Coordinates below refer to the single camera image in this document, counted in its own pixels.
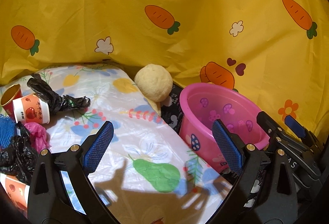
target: pink plastic tub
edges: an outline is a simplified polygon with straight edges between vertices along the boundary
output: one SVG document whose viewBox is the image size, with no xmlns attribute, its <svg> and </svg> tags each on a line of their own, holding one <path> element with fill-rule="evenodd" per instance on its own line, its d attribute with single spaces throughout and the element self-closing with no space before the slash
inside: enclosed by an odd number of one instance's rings
<svg viewBox="0 0 329 224">
<path fill-rule="evenodd" d="M 183 89 L 180 105 L 184 113 L 180 137 L 219 173 L 228 165 L 212 135 L 216 119 L 220 118 L 245 144 L 252 143 L 261 150 L 269 142 L 268 135 L 256 123 L 261 109 L 233 90 L 195 83 Z"/>
</svg>

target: crumpled black plastic bag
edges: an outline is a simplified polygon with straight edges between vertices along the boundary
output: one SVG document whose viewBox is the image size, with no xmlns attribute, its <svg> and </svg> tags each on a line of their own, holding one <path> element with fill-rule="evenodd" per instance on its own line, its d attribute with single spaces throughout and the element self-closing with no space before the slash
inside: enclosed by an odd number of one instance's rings
<svg viewBox="0 0 329 224">
<path fill-rule="evenodd" d="M 0 152 L 0 172 L 15 176 L 22 183 L 30 185 L 38 153 L 31 146 L 30 132 L 21 122 L 17 125 L 21 135 L 13 136 L 10 145 Z"/>
<path fill-rule="evenodd" d="M 46 102 L 49 106 L 51 115 L 55 115 L 59 111 L 72 111 L 83 110 L 90 106 L 90 99 L 85 97 L 74 98 L 69 95 L 60 96 L 54 92 L 46 81 L 41 79 L 39 74 L 32 74 L 27 82 L 27 86 L 30 87 L 36 95 Z"/>
</svg>

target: plush ball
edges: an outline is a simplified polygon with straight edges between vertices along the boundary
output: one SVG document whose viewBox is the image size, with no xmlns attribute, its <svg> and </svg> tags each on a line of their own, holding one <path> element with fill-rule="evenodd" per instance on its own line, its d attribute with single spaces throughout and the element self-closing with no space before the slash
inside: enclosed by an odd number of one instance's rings
<svg viewBox="0 0 329 224">
<path fill-rule="evenodd" d="M 145 66 L 136 74 L 134 81 L 143 95 L 156 103 L 164 101 L 172 89 L 172 77 L 160 65 Z"/>
</svg>

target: blue polka dot mushroom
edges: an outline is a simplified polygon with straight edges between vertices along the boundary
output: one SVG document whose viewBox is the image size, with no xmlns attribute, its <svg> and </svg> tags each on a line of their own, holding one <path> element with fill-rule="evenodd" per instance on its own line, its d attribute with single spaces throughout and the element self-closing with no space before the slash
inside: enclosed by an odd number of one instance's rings
<svg viewBox="0 0 329 224">
<path fill-rule="evenodd" d="M 194 134 L 191 135 L 191 147 L 195 151 L 200 150 L 200 142 Z"/>
</svg>

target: orange flower print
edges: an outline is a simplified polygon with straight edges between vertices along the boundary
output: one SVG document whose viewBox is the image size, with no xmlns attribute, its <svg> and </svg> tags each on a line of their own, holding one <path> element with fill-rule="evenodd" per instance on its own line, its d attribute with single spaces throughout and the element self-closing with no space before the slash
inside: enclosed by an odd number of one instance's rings
<svg viewBox="0 0 329 224">
<path fill-rule="evenodd" d="M 292 100 L 287 100 L 285 102 L 285 107 L 278 110 L 278 114 L 282 115 L 282 121 L 285 120 L 286 116 L 291 115 L 296 119 L 295 111 L 298 109 L 298 103 L 292 103 Z"/>
</svg>

